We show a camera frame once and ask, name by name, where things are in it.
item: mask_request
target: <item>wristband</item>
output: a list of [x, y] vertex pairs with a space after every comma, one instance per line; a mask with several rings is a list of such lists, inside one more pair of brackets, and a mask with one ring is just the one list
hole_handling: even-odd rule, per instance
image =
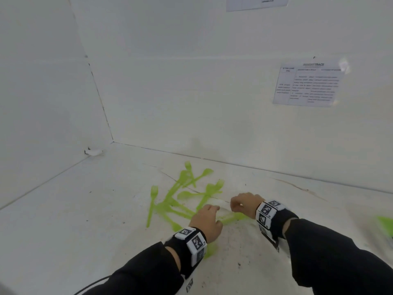
[[256, 211], [259, 230], [279, 251], [278, 237], [284, 238], [282, 235], [282, 227], [290, 218], [298, 218], [298, 216], [290, 211], [285, 205], [276, 201], [265, 201], [259, 205]]
[[206, 254], [207, 242], [205, 234], [198, 228], [186, 227], [169, 240], [164, 246], [175, 250], [180, 258], [180, 273], [187, 279]]

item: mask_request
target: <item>printed paper sign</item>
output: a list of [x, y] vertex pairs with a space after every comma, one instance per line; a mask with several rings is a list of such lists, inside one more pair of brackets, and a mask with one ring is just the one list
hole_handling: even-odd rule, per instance
[[226, 0], [226, 11], [286, 6], [289, 0]]
[[273, 103], [330, 107], [344, 74], [328, 62], [282, 64]]

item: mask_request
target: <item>white wall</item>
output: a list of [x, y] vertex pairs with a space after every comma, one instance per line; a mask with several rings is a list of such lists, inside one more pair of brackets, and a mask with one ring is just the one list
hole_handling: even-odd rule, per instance
[[0, 0], [0, 207], [111, 133], [68, 0]]
[[[114, 140], [393, 192], [393, 0], [71, 0]], [[346, 57], [332, 108], [272, 104], [291, 59]]]

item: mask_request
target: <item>black cable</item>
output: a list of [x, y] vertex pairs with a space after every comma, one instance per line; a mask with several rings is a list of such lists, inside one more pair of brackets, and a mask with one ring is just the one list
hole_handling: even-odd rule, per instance
[[83, 292], [84, 290], [86, 290], [87, 288], [90, 288], [92, 285], [95, 285], [96, 283], [99, 283], [99, 282], [101, 282], [102, 280], [105, 280], [105, 279], [110, 278], [110, 277], [111, 277], [111, 276], [109, 275], [109, 276], [107, 276], [107, 277], [100, 278], [99, 280], [95, 281], [94, 283], [92, 283], [92, 284], [88, 285], [87, 287], [84, 287], [84, 288], [81, 289], [80, 291], [76, 292], [74, 295], [78, 295], [78, 294], [80, 294], [81, 292]]

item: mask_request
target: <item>left hand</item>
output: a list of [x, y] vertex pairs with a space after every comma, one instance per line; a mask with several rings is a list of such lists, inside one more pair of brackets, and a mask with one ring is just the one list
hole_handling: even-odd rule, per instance
[[216, 213], [220, 206], [205, 205], [192, 218], [189, 227], [198, 228], [206, 236], [206, 242], [211, 243], [218, 238], [222, 231], [222, 222], [216, 221]]

